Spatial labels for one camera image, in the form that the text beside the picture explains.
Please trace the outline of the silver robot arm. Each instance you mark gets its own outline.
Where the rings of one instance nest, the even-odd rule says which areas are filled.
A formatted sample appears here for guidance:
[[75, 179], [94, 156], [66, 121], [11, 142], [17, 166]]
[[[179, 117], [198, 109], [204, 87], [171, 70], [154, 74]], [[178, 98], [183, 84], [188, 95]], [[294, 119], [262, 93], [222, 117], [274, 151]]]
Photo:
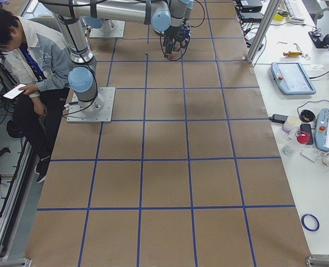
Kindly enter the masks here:
[[84, 113], [94, 112], [99, 96], [95, 77], [96, 60], [85, 31], [78, 18], [55, 14], [55, 19], [70, 50], [73, 69], [68, 75], [68, 82], [77, 97], [79, 109]]
[[188, 23], [193, 1], [40, 1], [65, 26], [64, 36], [72, 37], [78, 19], [108, 19], [151, 25], [163, 38], [161, 49], [172, 61], [173, 52], [187, 50], [190, 43]]

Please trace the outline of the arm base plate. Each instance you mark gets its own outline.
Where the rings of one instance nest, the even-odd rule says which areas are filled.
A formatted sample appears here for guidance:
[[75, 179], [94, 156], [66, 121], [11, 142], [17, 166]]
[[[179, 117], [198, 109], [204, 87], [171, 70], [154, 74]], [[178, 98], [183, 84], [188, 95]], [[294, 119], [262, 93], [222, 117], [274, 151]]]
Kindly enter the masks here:
[[90, 102], [83, 102], [78, 99], [78, 92], [72, 97], [71, 105], [66, 115], [68, 123], [93, 123], [112, 121], [112, 112], [114, 109], [116, 88], [114, 87], [98, 87], [97, 96]]
[[123, 38], [125, 22], [113, 19], [91, 19], [87, 22], [90, 26], [90, 38], [108, 39]]

